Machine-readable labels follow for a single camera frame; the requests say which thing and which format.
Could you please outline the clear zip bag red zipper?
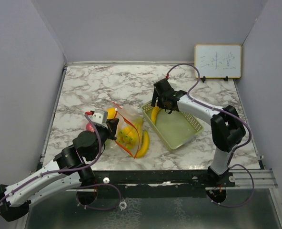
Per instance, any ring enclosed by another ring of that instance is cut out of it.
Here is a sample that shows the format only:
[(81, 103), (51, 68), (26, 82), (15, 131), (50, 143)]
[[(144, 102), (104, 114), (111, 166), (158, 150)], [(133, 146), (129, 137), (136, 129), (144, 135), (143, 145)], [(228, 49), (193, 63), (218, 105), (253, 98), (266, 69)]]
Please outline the clear zip bag red zipper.
[(129, 105), (119, 105), (111, 101), (106, 107), (108, 118), (118, 118), (116, 140), (109, 140), (107, 146), (121, 150), (133, 158), (141, 158), (149, 149), (149, 134), (144, 130), (144, 119), (137, 110)]

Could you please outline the yellow banana bunch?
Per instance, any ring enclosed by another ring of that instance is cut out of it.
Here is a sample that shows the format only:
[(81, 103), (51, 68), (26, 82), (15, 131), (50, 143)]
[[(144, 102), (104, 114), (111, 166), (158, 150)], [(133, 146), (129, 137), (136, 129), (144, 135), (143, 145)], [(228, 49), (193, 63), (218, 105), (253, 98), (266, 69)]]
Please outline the yellow banana bunch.
[(141, 144), (142, 126), (143, 119), (141, 117), (137, 117), (133, 120), (132, 125), (126, 124), (123, 129), (118, 131), (118, 143), (128, 150), (138, 148)]

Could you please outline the single yellow banana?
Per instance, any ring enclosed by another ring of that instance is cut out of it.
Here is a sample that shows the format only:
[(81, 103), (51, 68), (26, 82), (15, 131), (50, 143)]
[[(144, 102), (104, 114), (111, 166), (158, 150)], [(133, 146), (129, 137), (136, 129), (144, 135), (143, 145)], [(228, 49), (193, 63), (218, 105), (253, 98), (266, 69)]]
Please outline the single yellow banana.
[(151, 121), (152, 123), (155, 125), (156, 124), (156, 121), (157, 121), (157, 116), (158, 116), (158, 113), (160, 112), (160, 108), (158, 106), (155, 106), (153, 109), (152, 109), (152, 112), (151, 112)]
[(143, 132), (143, 139), (141, 148), (138, 150), (136, 157), (141, 158), (146, 155), (150, 145), (150, 137), (146, 130)]

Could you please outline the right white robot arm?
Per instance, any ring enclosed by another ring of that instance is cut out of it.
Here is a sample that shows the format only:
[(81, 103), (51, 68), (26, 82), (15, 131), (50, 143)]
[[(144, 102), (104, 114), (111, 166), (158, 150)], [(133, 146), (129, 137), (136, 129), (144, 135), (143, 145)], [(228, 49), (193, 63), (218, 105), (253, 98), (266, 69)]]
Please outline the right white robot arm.
[(214, 187), (223, 183), (234, 150), (246, 135), (244, 121), (239, 118), (237, 110), (231, 105), (224, 108), (213, 106), (197, 100), (183, 90), (176, 91), (167, 79), (159, 80), (154, 84), (151, 105), (157, 105), (170, 112), (193, 115), (211, 126), (212, 140), (216, 149), (208, 168), (207, 180)]

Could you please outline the green plastic basket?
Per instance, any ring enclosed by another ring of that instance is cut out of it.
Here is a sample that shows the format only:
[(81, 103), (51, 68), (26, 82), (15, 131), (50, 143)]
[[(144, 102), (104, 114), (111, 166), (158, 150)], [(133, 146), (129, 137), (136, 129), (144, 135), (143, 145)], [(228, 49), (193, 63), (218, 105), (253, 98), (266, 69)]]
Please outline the green plastic basket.
[(160, 110), (154, 123), (151, 120), (153, 110), (150, 101), (141, 106), (143, 117), (169, 151), (193, 141), (204, 129), (193, 115), (176, 111), (168, 114)]

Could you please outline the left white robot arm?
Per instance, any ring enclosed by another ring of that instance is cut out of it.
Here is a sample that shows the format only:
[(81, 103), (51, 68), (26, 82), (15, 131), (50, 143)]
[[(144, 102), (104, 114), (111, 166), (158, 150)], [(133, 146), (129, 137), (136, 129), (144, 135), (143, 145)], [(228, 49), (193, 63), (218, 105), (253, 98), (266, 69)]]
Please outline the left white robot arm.
[(59, 192), (76, 188), (98, 188), (92, 165), (102, 155), (107, 140), (116, 138), (118, 118), (105, 121), (89, 119), (93, 130), (85, 130), (72, 144), (47, 165), (13, 185), (0, 184), (0, 216), (7, 222), (25, 216), (31, 207)]

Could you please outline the orange yellow bell pepper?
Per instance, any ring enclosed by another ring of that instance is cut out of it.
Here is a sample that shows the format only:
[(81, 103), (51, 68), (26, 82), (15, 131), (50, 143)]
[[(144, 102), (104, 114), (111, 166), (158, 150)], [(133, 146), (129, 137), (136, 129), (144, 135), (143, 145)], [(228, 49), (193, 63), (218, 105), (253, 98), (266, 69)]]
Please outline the orange yellow bell pepper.
[(115, 107), (110, 107), (107, 109), (107, 119), (114, 119), (117, 116), (117, 109)]

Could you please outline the red apple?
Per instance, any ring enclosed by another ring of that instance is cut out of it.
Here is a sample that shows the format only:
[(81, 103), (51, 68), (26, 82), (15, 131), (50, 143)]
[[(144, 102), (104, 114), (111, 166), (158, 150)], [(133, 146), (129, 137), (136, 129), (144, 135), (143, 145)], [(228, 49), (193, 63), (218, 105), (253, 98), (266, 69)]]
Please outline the red apple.
[(93, 132), (93, 133), (95, 132), (95, 130), (94, 130), (94, 125), (91, 124), (90, 122), (88, 122), (88, 123), (86, 124), (85, 129), (86, 129), (87, 131), (91, 131), (91, 132)]

